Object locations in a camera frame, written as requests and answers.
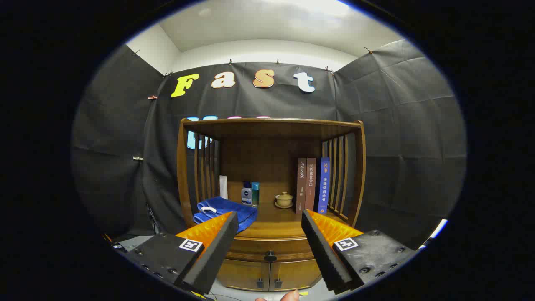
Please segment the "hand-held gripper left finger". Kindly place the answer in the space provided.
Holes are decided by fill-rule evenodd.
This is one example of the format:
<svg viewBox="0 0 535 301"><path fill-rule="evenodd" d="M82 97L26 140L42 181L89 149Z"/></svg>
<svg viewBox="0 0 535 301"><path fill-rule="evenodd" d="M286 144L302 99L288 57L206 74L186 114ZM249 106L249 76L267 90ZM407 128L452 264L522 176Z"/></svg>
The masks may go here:
<svg viewBox="0 0 535 301"><path fill-rule="evenodd" d="M238 230L231 211L172 235L161 232L125 254L146 273L181 290L210 292Z"/></svg>

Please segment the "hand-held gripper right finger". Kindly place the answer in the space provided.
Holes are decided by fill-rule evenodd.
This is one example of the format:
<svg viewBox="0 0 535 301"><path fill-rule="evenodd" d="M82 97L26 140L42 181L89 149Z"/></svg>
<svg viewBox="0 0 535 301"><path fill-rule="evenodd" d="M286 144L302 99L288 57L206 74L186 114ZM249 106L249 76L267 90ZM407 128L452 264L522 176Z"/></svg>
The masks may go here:
<svg viewBox="0 0 535 301"><path fill-rule="evenodd" d="M337 295L385 278L417 255L383 231L361 232L311 210L303 211L301 227L327 289Z"/></svg>

